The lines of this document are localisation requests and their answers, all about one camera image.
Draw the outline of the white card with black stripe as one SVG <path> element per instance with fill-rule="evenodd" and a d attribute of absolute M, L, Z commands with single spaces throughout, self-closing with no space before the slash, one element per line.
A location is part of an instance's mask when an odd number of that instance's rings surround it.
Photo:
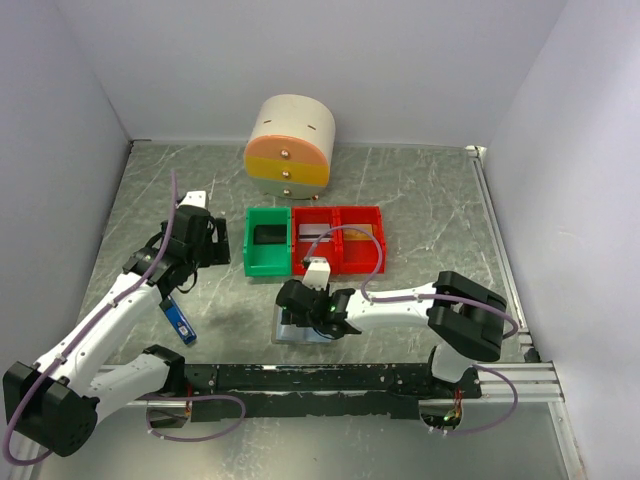
<path fill-rule="evenodd" d="M 322 237 L 329 229 L 329 224 L 300 224 L 297 230 L 297 240 L 303 243 L 313 243 L 317 239 L 321 242 L 329 242 L 330 236 Z"/>

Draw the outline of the green plastic bin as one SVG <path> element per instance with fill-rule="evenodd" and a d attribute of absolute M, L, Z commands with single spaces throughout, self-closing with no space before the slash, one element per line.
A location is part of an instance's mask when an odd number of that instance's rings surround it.
<path fill-rule="evenodd" d="M 285 224 L 288 227 L 288 243 L 254 245 L 254 227 L 267 224 Z M 243 262 L 247 277 L 280 277 L 293 273 L 291 208 L 251 207 L 246 210 Z"/>

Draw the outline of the blue card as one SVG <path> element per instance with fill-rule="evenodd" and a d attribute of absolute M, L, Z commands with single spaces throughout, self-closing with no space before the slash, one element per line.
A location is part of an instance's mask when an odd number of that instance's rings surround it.
<path fill-rule="evenodd" d="M 181 341 L 185 345 L 193 344 L 197 339 L 197 334 L 177 302 L 171 296 L 167 296 L 160 303 L 160 308 Z"/>

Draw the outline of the round three-drawer cabinet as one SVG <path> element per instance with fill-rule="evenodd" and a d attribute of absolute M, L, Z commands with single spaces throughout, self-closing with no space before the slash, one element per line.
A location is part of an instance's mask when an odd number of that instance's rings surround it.
<path fill-rule="evenodd" d="M 336 124 L 320 101 L 296 94 L 268 98 L 244 150 L 244 168 L 259 192 L 316 199 L 328 186 Z"/>

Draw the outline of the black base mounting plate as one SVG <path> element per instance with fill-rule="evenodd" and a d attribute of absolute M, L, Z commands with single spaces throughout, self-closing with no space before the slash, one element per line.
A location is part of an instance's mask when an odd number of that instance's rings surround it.
<path fill-rule="evenodd" d="M 197 402 L 192 419 L 213 422 L 244 413 L 254 418 L 387 416 L 414 420 L 421 404 L 453 404 L 481 396 L 479 375 L 468 368 L 461 380 L 437 379 L 428 363 L 373 364 L 188 364 L 186 382 L 196 396 L 229 395 L 240 399 Z"/>

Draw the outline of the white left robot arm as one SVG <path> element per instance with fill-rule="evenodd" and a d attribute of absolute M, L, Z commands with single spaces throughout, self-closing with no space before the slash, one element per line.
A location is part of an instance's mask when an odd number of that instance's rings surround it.
<path fill-rule="evenodd" d="M 152 310 L 201 268 L 230 261 L 227 222 L 204 207 L 182 205 L 159 233 L 124 263 L 103 299 L 74 330 L 31 365 L 2 378 L 8 435 L 15 432 L 61 457 L 75 453 L 95 427 L 146 395 L 173 399 L 186 390 L 182 355 L 160 345 L 105 376 L 105 360 Z"/>

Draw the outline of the orange gold card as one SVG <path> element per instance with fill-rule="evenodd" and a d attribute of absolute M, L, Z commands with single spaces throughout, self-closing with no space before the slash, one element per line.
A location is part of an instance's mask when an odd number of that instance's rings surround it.
<path fill-rule="evenodd" d="M 355 224 L 343 230 L 345 241 L 370 241 L 373 236 L 374 228 L 371 224 Z"/>

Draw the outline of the black card in green bin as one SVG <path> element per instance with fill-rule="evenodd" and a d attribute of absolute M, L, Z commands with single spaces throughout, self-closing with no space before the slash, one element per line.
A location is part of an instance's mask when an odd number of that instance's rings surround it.
<path fill-rule="evenodd" d="M 256 225 L 254 227 L 254 245 L 280 245 L 287 243 L 288 227 L 285 224 Z"/>

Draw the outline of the red double plastic bin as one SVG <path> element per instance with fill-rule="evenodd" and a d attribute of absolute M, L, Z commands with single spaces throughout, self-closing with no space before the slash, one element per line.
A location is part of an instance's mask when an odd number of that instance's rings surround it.
<path fill-rule="evenodd" d="M 292 263 L 293 274 L 303 275 L 303 259 L 312 243 L 297 240 L 300 224 L 329 224 L 330 228 L 339 225 L 371 224 L 374 236 L 382 249 L 380 273 L 385 270 L 386 241 L 383 219 L 377 206 L 329 206 L 294 207 L 292 209 Z M 320 242 L 313 252 L 314 256 L 325 257 L 334 275 L 369 274 L 377 264 L 378 252 L 372 240 L 345 241 L 343 230 L 330 234 L 329 242 Z"/>

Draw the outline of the grey card holder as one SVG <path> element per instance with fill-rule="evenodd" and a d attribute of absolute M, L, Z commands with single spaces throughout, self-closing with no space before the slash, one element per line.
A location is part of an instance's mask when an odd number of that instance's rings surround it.
<path fill-rule="evenodd" d="M 274 306 L 271 342 L 274 344 L 315 345 L 328 344 L 331 338 L 317 333 L 311 327 L 298 327 L 286 324 L 290 319 L 289 313 L 281 307 Z"/>

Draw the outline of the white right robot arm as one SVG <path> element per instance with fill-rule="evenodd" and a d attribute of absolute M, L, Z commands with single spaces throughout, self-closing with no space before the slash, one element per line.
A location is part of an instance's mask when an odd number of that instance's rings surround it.
<path fill-rule="evenodd" d="M 475 362 L 496 362 L 502 342 L 514 336 L 518 323 L 506 312 L 500 295 L 453 271 L 433 283 L 404 290 L 371 292 L 352 288 L 314 289 L 289 280 L 275 304 L 283 323 L 308 328 L 338 340 L 377 328 L 428 328 L 440 339 L 424 374 L 426 390 L 443 398 L 455 390 Z"/>

